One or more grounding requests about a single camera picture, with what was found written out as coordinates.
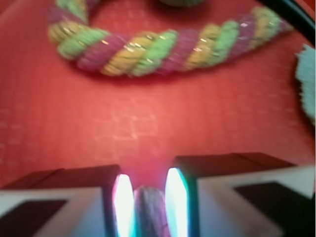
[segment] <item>glowing light strip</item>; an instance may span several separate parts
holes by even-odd
[[[133,237],[135,230],[134,195],[130,179],[121,174],[113,189],[114,211],[119,237]]]
[[[188,237],[188,192],[177,168],[168,171],[165,186],[165,208],[171,236]]]

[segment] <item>braided rope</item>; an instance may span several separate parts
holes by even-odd
[[[135,37],[88,26],[90,11],[100,0],[56,0],[48,12],[50,40],[77,66],[109,76],[168,74],[212,67],[233,59],[292,29],[266,7],[222,26],[194,30],[142,32]]]

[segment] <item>red textured mat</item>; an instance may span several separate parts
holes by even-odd
[[[118,163],[135,188],[163,188],[176,155],[263,152],[315,161],[314,129],[294,78],[295,53],[306,42],[298,33],[213,69],[104,78],[58,56],[46,33],[52,2],[19,0],[0,18],[0,185],[35,170]],[[255,5],[106,0],[92,23],[127,33],[199,29]]]

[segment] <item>rope toy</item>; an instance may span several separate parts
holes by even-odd
[[[130,37],[88,25],[100,0],[56,0],[48,11],[48,35],[60,55],[77,67],[108,76],[168,74],[212,67],[253,50],[292,29],[266,7],[238,20],[195,30],[141,32]]]

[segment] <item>white panel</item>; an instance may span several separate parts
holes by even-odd
[[[68,202],[35,237],[90,237],[91,233],[105,236],[101,188],[0,191],[0,216],[25,201],[56,199]]]
[[[200,178],[197,181],[200,236],[279,237],[282,230],[267,219],[233,187],[279,182],[311,198],[315,167],[297,166],[272,171]]]

